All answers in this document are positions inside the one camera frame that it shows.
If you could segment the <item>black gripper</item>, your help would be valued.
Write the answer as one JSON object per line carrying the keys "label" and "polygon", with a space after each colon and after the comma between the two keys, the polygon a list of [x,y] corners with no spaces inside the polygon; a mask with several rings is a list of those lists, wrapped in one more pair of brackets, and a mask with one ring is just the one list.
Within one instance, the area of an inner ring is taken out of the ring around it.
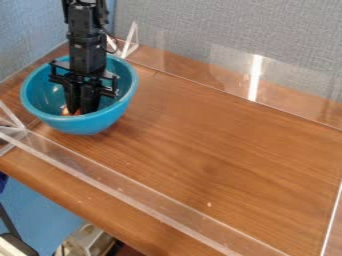
{"label": "black gripper", "polygon": [[119,76],[107,70],[107,34],[68,34],[70,59],[49,62],[49,81],[64,89],[67,108],[83,114],[98,111],[100,97],[116,96]]}

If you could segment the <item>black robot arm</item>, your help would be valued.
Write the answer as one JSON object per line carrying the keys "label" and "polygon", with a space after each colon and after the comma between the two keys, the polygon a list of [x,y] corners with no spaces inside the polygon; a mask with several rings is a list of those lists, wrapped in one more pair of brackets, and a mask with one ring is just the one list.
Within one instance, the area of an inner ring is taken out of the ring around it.
{"label": "black robot arm", "polygon": [[70,60],[49,63],[49,81],[64,89],[67,110],[96,112],[100,97],[116,97],[119,76],[107,70],[108,9],[104,0],[62,0]]}

